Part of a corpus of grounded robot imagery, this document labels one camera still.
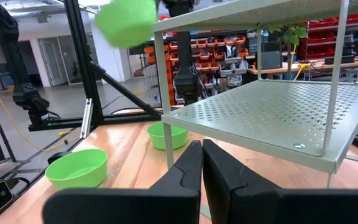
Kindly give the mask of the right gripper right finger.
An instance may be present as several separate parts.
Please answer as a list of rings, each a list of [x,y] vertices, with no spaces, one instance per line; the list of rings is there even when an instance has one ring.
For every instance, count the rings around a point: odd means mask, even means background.
[[[203,182],[213,223],[358,223],[358,189],[284,189],[210,139]]]

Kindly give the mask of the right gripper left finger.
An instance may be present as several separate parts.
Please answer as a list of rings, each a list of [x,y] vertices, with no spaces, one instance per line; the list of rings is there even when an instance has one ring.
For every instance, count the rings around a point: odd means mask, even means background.
[[[203,147],[192,141],[147,189],[67,189],[42,209],[44,223],[198,223]]]

